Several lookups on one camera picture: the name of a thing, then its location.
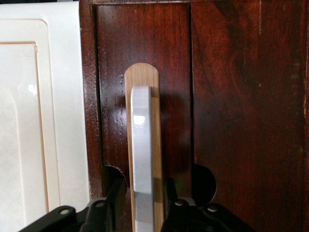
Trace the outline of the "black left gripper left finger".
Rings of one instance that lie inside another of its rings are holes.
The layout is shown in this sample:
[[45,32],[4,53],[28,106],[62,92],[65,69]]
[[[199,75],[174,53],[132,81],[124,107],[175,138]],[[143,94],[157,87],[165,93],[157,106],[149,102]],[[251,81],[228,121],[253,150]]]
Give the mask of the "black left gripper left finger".
[[64,205],[23,228],[23,232],[114,232],[126,203],[126,182],[116,179],[105,198],[91,200],[85,209]]

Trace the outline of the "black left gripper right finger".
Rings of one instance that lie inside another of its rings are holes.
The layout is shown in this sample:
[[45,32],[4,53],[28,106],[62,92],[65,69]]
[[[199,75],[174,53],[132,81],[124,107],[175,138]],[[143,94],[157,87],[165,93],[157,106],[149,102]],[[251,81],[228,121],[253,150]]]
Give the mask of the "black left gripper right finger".
[[168,212],[162,232],[253,232],[254,229],[220,204],[197,207],[192,198],[178,197],[174,179],[166,181]]

